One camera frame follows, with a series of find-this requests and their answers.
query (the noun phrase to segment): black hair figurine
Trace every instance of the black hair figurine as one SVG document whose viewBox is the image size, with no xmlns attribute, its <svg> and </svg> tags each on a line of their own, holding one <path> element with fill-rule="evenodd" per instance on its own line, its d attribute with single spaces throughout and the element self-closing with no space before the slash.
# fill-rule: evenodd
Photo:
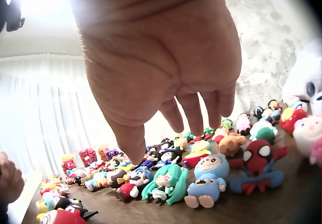
<svg viewBox="0 0 322 224">
<path fill-rule="evenodd" d="M 179 164 L 182 161 L 182 153 L 180 147 L 165 150 L 161 155 L 160 161 L 151 169 L 158 170 L 167 164 Z"/>
</svg>

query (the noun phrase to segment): blue creature figurine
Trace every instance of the blue creature figurine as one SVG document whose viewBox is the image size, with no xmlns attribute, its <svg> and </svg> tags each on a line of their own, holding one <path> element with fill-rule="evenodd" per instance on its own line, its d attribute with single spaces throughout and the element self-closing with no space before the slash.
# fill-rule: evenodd
<svg viewBox="0 0 322 224">
<path fill-rule="evenodd" d="M 225 155 L 209 155 L 202 158 L 194 169 L 196 181 L 187 189 L 188 196 L 184 198 L 187 206 L 205 208 L 214 206 L 221 192 L 226 190 L 225 179 L 229 174 L 229 164 Z"/>
</svg>

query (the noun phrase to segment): red figurine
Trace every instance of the red figurine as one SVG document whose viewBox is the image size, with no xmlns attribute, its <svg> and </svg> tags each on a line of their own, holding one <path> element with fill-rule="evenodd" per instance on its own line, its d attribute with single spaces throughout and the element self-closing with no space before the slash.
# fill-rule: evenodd
<svg viewBox="0 0 322 224">
<path fill-rule="evenodd" d="M 41 220 L 41 224 L 87 224 L 81 217 L 80 211 L 74 212 L 59 209 L 49 211 Z"/>
<path fill-rule="evenodd" d="M 275 188 L 284 181 L 284 172 L 272 171 L 273 164 L 287 154 L 287 147 L 279 147 L 272 152 L 271 145 L 266 140 L 255 140 L 251 142 L 242 159 L 229 161 L 231 169 L 243 169 L 247 177 L 230 180 L 230 191 L 232 193 L 251 194 L 255 187 L 261 192 L 266 188 Z"/>
<path fill-rule="evenodd" d="M 296 121 L 305 117 L 307 117 L 307 115 L 303 109 L 296 109 L 293 111 L 293 114 L 289 120 L 287 120 L 286 122 L 283 122 L 282 120 L 280 120 L 281 127 L 286 132 L 293 133 L 294 124 L 296 123 Z"/>
</svg>

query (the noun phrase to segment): hatsune miku figurine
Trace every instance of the hatsune miku figurine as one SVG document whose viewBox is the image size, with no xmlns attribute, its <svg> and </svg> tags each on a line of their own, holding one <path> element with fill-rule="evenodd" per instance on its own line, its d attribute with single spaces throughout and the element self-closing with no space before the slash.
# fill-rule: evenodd
<svg viewBox="0 0 322 224">
<path fill-rule="evenodd" d="M 186 194 L 186 184 L 188 170 L 181 168 L 177 164 L 168 164 L 160 168 L 153 181 L 142 191 L 142 199 L 148 202 L 155 201 L 168 205 L 180 201 Z"/>
<path fill-rule="evenodd" d="M 226 190 L 225 179 L 229 174 L 229 164 L 225 155 L 209 155 L 202 158 L 194 168 L 196 181 L 187 189 L 188 196 L 184 198 L 187 206 L 197 208 L 202 205 L 211 208 Z"/>
</svg>

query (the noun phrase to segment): pink figurine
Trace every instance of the pink figurine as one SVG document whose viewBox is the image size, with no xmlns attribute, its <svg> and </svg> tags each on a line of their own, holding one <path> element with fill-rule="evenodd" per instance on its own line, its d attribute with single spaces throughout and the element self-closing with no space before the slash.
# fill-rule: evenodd
<svg viewBox="0 0 322 224">
<path fill-rule="evenodd" d="M 248 113 L 242 113 L 237 118 L 236 128 L 237 133 L 243 136 L 247 136 L 252 128 L 251 122 L 249 121 L 250 115 Z"/>
<path fill-rule="evenodd" d="M 310 152 L 310 163 L 321 168 L 322 163 L 322 138 L 317 140 Z"/>
</svg>

